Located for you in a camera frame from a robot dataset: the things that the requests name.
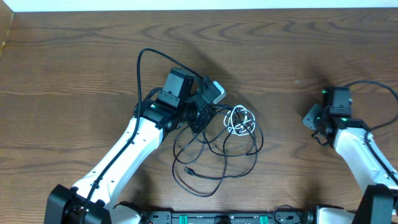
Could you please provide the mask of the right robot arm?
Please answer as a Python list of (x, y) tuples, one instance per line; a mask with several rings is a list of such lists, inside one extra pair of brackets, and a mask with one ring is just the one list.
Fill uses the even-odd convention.
[(351, 92), (345, 86), (322, 91), (323, 101), (305, 115), (303, 124), (312, 138), (324, 137), (348, 165), (363, 197), (355, 213), (332, 205), (319, 205), (305, 215), (305, 223), (390, 223), (397, 215), (397, 170), (374, 141), (371, 129), (352, 117)]

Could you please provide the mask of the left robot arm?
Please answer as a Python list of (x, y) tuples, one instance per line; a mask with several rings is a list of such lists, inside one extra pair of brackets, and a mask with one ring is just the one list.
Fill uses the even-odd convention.
[(172, 131), (187, 124), (195, 134), (214, 118), (226, 95), (208, 77), (174, 67), (163, 87), (152, 89), (102, 160), (73, 187), (57, 185), (47, 199), (45, 223), (139, 223), (142, 213), (116, 201), (142, 162)]

